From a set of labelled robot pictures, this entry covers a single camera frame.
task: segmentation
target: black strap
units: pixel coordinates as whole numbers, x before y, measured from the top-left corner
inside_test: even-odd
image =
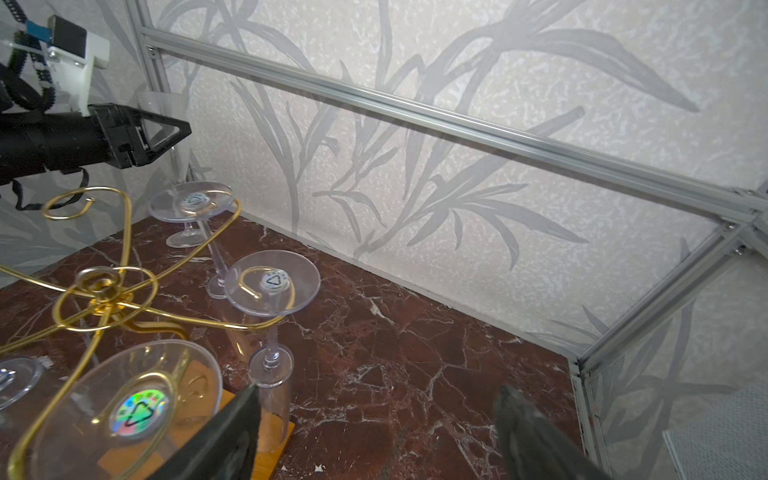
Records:
[[[83,172],[83,178],[80,180],[80,187],[78,188],[85,188],[88,186],[88,181],[91,179],[88,176],[88,171],[85,170],[83,167],[78,168],[79,171]],[[16,194],[16,210],[24,211],[24,210],[42,210],[43,204],[26,204],[22,206],[24,203],[24,190],[22,187],[22,184],[18,182],[18,180],[14,179],[11,180],[13,182],[13,193]],[[60,204],[53,204],[51,207],[51,210],[55,210],[57,208],[66,207],[67,205],[73,204],[74,202],[80,200],[83,197],[83,194],[76,194],[73,195],[72,198],[65,202],[61,202]]]

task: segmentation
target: black cable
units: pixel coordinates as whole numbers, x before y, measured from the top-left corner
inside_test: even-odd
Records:
[[[80,167],[79,170],[83,172],[83,177],[80,180],[80,187],[78,188],[85,188],[88,186],[88,181],[91,178],[88,176],[88,170],[85,170],[83,167]],[[13,183],[11,189],[13,190],[13,193],[16,194],[16,210],[42,210],[43,204],[26,204],[22,206],[24,203],[24,190],[22,188],[22,184],[20,184],[16,179],[11,180],[11,182]],[[74,202],[80,200],[82,197],[83,194],[72,195],[72,197],[65,202],[61,202],[60,204],[53,204],[51,210],[66,207],[67,205],[73,204]]]
[[[5,3],[5,6],[8,7],[8,10],[11,12],[11,15],[13,15],[13,19],[16,20],[18,23],[26,24],[27,22],[27,15],[24,13],[24,10],[22,10],[22,7],[18,4],[16,0],[3,0],[3,3]],[[14,40],[16,43],[20,45],[24,45],[29,48],[36,48],[38,50],[42,50],[42,46],[40,46],[40,41],[37,38],[32,37],[31,35],[28,35],[26,32],[23,31],[17,31],[14,34]],[[32,63],[35,62],[42,64],[44,67],[47,66],[47,62],[45,61],[45,57],[43,57],[40,54],[32,53],[30,51],[24,51],[19,48],[14,48],[11,52],[11,58],[8,61],[8,70],[16,74],[17,76],[20,76],[22,74],[22,70],[24,69],[24,65],[27,61],[27,54],[29,54],[29,57],[32,59]],[[15,88],[13,88],[10,84],[3,82],[5,84],[5,90],[8,92],[8,96],[11,97],[11,99],[19,106],[26,110],[42,110],[47,111],[51,107],[53,107],[53,104],[56,102],[56,90],[53,88],[53,78],[51,77],[51,72],[47,68],[43,68],[40,70],[35,69],[38,75],[38,80],[40,82],[48,82],[50,87],[43,87],[43,93],[42,93],[42,103],[37,104],[36,102],[29,101],[28,97],[20,94]]]

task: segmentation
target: marble tabletop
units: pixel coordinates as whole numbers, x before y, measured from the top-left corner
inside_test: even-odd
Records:
[[[214,229],[227,215],[213,220]],[[131,262],[160,272],[184,257],[186,250],[165,244],[178,229],[151,218],[136,223]],[[228,264],[258,250],[291,250],[312,260],[323,279],[317,298],[279,327],[280,342],[296,360],[291,411],[296,429],[275,480],[508,478],[495,451],[492,417],[493,400],[504,383],[520,389],[581,444],[565,358],[243,218],[221,235],[218,245]],[[38,276],[68,286],[83,267],[117,264],[120,251],[118,233]],[[205,283],[213,274],[204,251],[162,280],[153,306],[242,321],[243,314],[226,300],[206,294]],[[0,290],[0,343],[50,325],[56,296],[25,282]],[[65,313],[74,308],[74,300],[68,300]],[[246,362],[262,345],[263,334],[189,330],[192,340],[217,358],[225,388],[243,388]],[[170,335],[110,330],[94,363],[161,337]],[[21,353],[47,357],[50,370],[63,377],[85,341],[81,334],[60,332]]]

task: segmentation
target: wall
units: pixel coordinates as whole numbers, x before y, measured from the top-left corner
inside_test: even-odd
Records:
[[[768,260],[740,259],[591,383],[617,479],[675,480],[662,432],[766,373]]]
[[[180,35],[704,180],[759,184],[763,4],[631,5],[150,7],[158,28]],[[714,226],[527,159],[166,62],[189,98],[198,160],[247,212],[571,355],[677,264],[681,237],[695,247]]]
[[[111,63],[106,70],[94,70],[90,102],[137,106],[137,92],[146,90],[147,85],[137,61],[132,35],[128,33],[130,23],[123,1],[74,0],[51,4],[42,0],[23,0],[20,3],[26,15],[38,24],[44,25],[48,16],[56,13],[109,40]],[[3,11],[2,21],[12,24],[7,10],[0,8],[0,11]],[[0,55],[7,58],[9,51],[4,50]],[[51,111],[61,111],[62,108],[65,109],[65,105],[55,105]],[[168,158],[142,168],[118,170],[97,164],[87,170],[90,185],[116,187],[130,194],[135,208],[134,221],[147,216],[146,206],[151,195],[159,191],[171,175]],[[79,187],[80,179],[80,174],[65,176],[60,173],[25,177],[20,180],[24,186],[24,203],[44,203],[56,194]],[[0,196],[0,263],[26,273],[40,270],[122,230],[123,207],[110,194],[97,195],[98,201],[91,212],[73,222],[51,222],[39,211],[16,210],[16,196],[10,184],[0,187]],[[15,279],[10,276],[0,276],[0,286],[13,281]]]

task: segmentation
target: aluminum extrusion bar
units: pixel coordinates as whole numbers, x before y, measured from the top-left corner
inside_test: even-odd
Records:
[[[622,316],[579,359],[582,372],[597,375],[646,333],[685,306],[729,267],[750,225],[723,225]]]
[[[488,147],[520,154],[594,179],[605,180],[702,210],[723,219],[749,223],[759,212],[768,210],[768,199],[757,195],[718,187],[147,26],[141,27],[141,34],[144,36],[145,45],[162,49],[172,55],[180,55],[236,74],[254,76]]]

